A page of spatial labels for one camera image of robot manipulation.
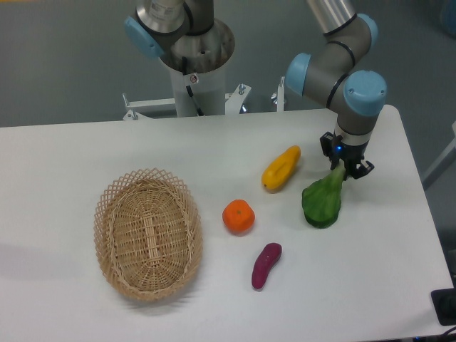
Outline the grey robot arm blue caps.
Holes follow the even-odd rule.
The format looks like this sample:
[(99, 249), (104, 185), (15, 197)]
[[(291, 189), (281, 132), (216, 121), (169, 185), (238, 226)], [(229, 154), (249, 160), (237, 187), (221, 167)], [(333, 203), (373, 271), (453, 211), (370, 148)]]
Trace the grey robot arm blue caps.
[[(309, 7), (326, 45), (315, 56), (297, 55), (284, 85), (337, 115), (334, 130), (321, 137), (323, 154), (358, 179), (373, 169), (364, 154), (387, 94), (381, 75), (356, 69), (375, 45), (378, 27), (349, 1), (310, 1)], [(224, 70), (235, 40), (214, 17), (212, 1), (139, 1), (124, 28), (144, 56), (170, 72), (180, 117), (227, 114)]]

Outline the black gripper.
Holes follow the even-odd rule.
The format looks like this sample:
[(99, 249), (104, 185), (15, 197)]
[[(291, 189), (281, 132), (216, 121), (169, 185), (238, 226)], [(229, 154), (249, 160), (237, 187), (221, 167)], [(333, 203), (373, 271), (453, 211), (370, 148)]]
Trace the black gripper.
[(334, 170), (342, 160), (345, 164), (345, 180), (360, 179), (368, 175), (374, 168), (374, 164), (363, 160), (368, 142), (361, 145), (349, 145), (343, 140), (342, 135), (326, 132), (320, 137), (323, 155), (327, 157)]

